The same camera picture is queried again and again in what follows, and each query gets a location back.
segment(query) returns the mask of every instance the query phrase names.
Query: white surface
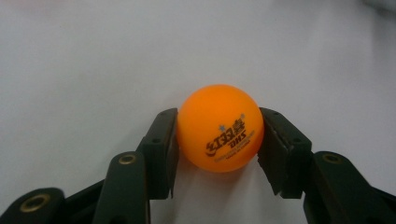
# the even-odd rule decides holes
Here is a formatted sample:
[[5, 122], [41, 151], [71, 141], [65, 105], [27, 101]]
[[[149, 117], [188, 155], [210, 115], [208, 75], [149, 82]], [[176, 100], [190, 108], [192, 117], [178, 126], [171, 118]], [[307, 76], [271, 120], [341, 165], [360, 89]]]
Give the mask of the white surface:
[[[0, 0], [0, 213], [66, 196], [135, 150], [156, 114], [229, 83], [396, 194], [396, 20], [357, 0]], [[252, 161], [213, 175], [183, 157], [152, 223], [306, 223]]]

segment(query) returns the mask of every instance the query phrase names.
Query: star symbol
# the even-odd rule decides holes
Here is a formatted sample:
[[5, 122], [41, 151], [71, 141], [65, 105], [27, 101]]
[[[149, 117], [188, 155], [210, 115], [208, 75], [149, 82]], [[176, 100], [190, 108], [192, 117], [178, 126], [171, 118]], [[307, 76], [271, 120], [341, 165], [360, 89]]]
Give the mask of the star symbol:
[[224, 133], [225, 132], [225, 126], [224, 125], [220, 125], [219, 126], [219, 130]]

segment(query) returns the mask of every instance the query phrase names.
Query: orange ping pong ball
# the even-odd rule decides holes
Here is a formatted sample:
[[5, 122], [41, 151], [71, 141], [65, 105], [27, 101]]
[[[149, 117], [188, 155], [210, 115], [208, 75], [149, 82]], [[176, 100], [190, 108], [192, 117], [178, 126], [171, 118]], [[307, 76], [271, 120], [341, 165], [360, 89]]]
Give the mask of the orange ping pong ball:
[[245, 92], [211, 85], [194, 92], [177, 115], [177, 141], [187, 159], [211, 172], [230, 172], [258, 152], [262, 113]]

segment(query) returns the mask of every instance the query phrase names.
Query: white table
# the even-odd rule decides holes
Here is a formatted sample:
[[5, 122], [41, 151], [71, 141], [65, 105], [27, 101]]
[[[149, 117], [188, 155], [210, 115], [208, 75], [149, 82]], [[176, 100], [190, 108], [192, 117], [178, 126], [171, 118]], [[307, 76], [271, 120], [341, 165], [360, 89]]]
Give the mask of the white table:
[[[355, 1], [0, 1], [0, 213], [66, 196], [135, 150], [156, 114], [228, 83], [281, 112], [313, 151], [396, 194], [396, 19]], [[254, 159], [215, 175], [180, 158], [152, 223], [306, 223]]]

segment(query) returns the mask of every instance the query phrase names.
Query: table tennis ball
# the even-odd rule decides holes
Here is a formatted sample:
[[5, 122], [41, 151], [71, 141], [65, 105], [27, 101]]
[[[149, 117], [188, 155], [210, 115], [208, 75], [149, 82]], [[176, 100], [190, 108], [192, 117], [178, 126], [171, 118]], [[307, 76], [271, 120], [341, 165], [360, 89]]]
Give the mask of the table tennis ball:
[[262, 113], [245, 92], [211, 85], [194, 92], [177, 115], [177, 141], [186, 158], [211, 172], [230, 172], [258, 152]]

